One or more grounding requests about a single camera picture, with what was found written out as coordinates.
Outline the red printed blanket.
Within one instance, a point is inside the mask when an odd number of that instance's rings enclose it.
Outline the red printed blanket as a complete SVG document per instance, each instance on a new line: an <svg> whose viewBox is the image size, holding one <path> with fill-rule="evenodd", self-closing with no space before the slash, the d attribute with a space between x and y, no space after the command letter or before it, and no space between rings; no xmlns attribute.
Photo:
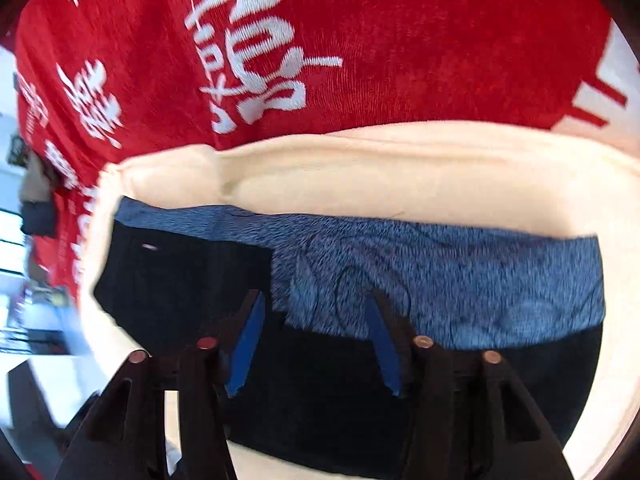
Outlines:
<svg viewBox="0 0 640 480"><path fill-rule="evenodd" d="M18 118L58 170L38 259L76 288L110 162L299 133L498 122L639 147L639 65L599 0L29 0Z"/></svg>

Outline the dark navy pants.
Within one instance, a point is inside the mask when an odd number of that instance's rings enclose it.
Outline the dark navy pants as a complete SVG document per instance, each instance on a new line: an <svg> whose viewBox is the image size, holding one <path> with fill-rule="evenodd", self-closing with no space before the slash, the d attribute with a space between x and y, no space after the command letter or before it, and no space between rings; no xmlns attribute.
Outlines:
<svg viewBox="0 0 640 480"><path fill-rule="evenodd" d="M130 198L93 295L130 338L167 356L235 314L252 289L273 315L227 403L231 440L375 479L400 473L411 419L378 367L366 323L372 292L457 356L502 352L561 442L588 399L605 316L593 236L167 210Z"/></svg>

